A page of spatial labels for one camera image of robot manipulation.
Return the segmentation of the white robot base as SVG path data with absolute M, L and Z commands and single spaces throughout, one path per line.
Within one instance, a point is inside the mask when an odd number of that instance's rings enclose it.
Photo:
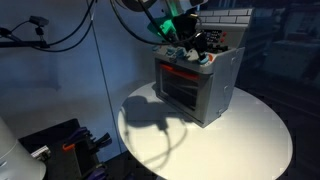
M 0 118 L 0 180 L 43 180 L 46 166 L 21 145 Z

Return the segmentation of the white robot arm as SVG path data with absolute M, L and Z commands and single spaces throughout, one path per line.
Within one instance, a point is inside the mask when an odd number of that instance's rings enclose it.
M 146 40 L 134 33 L 124 22 L 115 3 L 113 11 L 122 27 L 137 40 L 157 46 L 183 47 L 187 52 L 194 50 L 199 60 L 207 55 L 207 44 L 202 30 L 203 20 L 194 12 L 198 5 L 207 0 L 116 0 L 117 4 L 132 12 L 142 12 L 150 23 L 147 29 L 159 35 L 161 42 Z

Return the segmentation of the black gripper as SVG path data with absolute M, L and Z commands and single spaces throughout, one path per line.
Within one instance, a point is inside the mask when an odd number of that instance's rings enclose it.
M 203 57 L 207 50 L 206 34 L 196 30 L 196 24 L 202 23 L 202 20 L 196 14 L 182 14 L 175 16 L 172 23 L 176 30 L 175 43 L 185 43 L 186 58 L 196 60 L 197 55 Z

